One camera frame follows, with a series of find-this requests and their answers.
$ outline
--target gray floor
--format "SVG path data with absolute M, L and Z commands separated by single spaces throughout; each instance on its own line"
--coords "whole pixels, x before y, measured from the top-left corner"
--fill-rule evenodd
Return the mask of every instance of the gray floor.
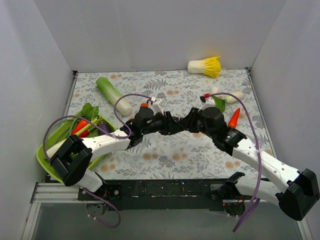
M 110 229 L 87 217 L 86 204 L 43 203 L 32 239 L 302 239 L 297 222 L 267 202 L 262 202 L 236 233 L 232 232 L 237 222 L 234 217 L 207 210 L 126 210 L 121 215 L 121 225 Z M 106 212 L 102 218 L 117 220 L 115 212 Z

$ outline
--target white radish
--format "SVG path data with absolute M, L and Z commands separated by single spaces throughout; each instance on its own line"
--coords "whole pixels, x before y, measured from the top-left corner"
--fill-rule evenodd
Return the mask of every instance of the white radish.
M 211 94 L 217 94 L 217 93 L 219 93 L 220 92 L 220 88 L 218 88 L 217 86 L 213 86 L 212 88 L 211 88 Z
M 234 91 L 230 92 L 231 94 L 235 95 L 238 99 L 243 99 L 245 97 L 245 94 L 242 91 Z M 237 101 L 233 96 L 226 95 L 225 100 L 227 104 L 232 104 Z

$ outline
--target orange carrot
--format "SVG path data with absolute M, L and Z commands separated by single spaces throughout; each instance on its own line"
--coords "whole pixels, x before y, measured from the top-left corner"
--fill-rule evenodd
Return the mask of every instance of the orange carrot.
M 83 129 L 86 125 L 88 125 L 89 123 L 87 123 L 85 120 L 81 120 L 73 129 L 71 135 L 76 134 L 77 132 L 79 132 L 81 129 Z
M 237 127 L 237 123 L 238 123 L 238 118 L 239 118 L 239 115 L 240 115 L 240 108 L 238 108 L 232 118 L 230 119 L 229 123 L 228 123 L 228 126 L 231 127 L 231 128 L 236 128 Z

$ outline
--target table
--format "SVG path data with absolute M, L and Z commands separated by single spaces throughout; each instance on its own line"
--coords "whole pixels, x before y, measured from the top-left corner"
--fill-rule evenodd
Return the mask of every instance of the table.
M 107 77 L 122 94 L 142 93 L 156 98 L 166 97 L 165 111 L 184 117 L 191 107 L 201 107 L 200 96 L 219 87 L 222 92 L 242 91 L 243 102 L 258 135 L 261 149 L 273 154 L 262 115 L 246 70 L 222 70 L 219 77 L 189 74 L 186 70 L 88 72 L 79 73 L 76 79 L 68 114 L 81 110 L 85 103 L 99 106 L 99 112 L 116 127 L 121 123 L 115 118 L 113 106 L 96 88 L 96 80 Z M 133 118 L 145 99 L 128 97 L 133 107 Z M 253 142 L 254 137 L 245 111 L 236 102 L 226 106 L 224 118 L 228 122 L 237 108 L 241 108 L 237 129 Z M 159 133 L 144 136 L 143 142 L 126 151 L 108 154 L 94 169 L 104 179 L 215 179 L 229 178 L 239 171 L 256 177 L 257 171 L 246 163 L 218 150 L 211 139 L 202 133 L 180 132 L 172 136 Z

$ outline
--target gray wall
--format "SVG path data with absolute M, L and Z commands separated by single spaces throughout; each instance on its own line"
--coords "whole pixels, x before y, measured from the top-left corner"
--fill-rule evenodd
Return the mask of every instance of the gray wall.
M 287 0 L 253 66 L 252 77 L 276 153 L 320 179 L 320 2 Z M 320 203 L 306 219 L 320 238 Z
M 0 239 L 20 239 L 36 181 L 36 150 L 61 116 L 72 72 L 32 0 L 0 0 Z
M 34 0 L 73 70 L 252 66 L 285 0 Z

